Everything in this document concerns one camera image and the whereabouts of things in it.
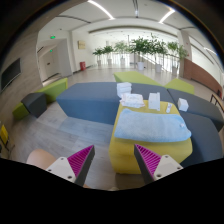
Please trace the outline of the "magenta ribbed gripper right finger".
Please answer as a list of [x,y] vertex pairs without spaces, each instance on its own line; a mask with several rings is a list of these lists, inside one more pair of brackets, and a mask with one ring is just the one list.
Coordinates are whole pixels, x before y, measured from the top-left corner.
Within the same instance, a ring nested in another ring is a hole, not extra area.
[[160,156],[138,144],[134,145],[134,156],[145,184],[160,180],[182,169],[182,166],[169,155]]

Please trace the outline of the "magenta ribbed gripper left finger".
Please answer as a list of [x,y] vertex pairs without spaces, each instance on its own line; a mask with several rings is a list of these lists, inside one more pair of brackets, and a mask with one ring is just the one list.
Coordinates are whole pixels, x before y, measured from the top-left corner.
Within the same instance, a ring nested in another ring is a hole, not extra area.
[[83,186],[94,156],[95,148],[91,145],[68,158],[58,158],[47,168],[47,171],[78,186]]

